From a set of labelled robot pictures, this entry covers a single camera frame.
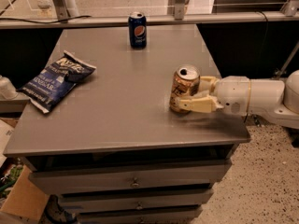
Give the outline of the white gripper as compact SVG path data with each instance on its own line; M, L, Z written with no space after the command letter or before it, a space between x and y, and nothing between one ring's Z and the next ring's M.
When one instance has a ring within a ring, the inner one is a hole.
M179 97L176 104L180 109L211 113L217 109L225 114L245 116L250 97L250 80L247 77L229 76L219 80L213 76L201 76L199 91L214 92L214 96L202 98Z

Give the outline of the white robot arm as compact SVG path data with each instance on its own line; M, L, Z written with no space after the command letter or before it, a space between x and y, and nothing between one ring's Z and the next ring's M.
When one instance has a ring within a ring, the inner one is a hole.
M229 76L201 77L199 90L175 99L178 109L199 113L258 115L289 128L299 128L298 72L285 80Z

